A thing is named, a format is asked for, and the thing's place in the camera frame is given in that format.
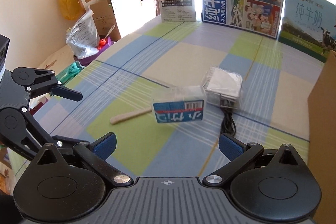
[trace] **metal screw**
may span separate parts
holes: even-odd
[[[217,184],[222,181],[222,178],[218,175],[210,175],[206,177],[206,181],[211,184]]]
[[[131,178],[127,175],[118,175],[118,176],[115,176],[113,180],[116,183],[124,184],[124,183],[129,182]]]

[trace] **cow picture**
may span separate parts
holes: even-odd
[[[336,50],[336,41],[333,37],[330,36],[330,32],[321,27],[321,30],[323,32],[322,34],[322,55],[324,55],[326,50]]]

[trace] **purple container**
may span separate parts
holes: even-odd
[[[95,60],[103,51],[105,51],[109,46],[113,45],[115,42],[111,40],[110,37],[108,37],[107,43],[104,47],[101,48],[101,50],[99,52],[97,52],[94,55],[91,55],[89,57],[85,57],[83,59],[78,59],[77,56],[73,56],[75,61],[79,61],[79,63],[86,67],[87,65],[89,65],[93,60]]]

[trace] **clear plastic bag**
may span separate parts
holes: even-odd
[[[98,52],[99,35],[93,21],[93,12],[86,12],[76,24],[68,30],[66,43],[78,59],[83,59]]]

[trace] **wooden stick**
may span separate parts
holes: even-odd
[[[132,119],[134,117],[140,116],[142,114],[149,113],[151,111],[152,111],[152,108],[151,107],[147,107],[147,108],[144,108],[144,109],[141,109],[141,110],[136,110],[136,111],[120,114],[120,115],[112,117],[111,120],[110,120],[110,122],[111,122],[111,124],[116,124],[118,122],[127,121],[129,119]]]

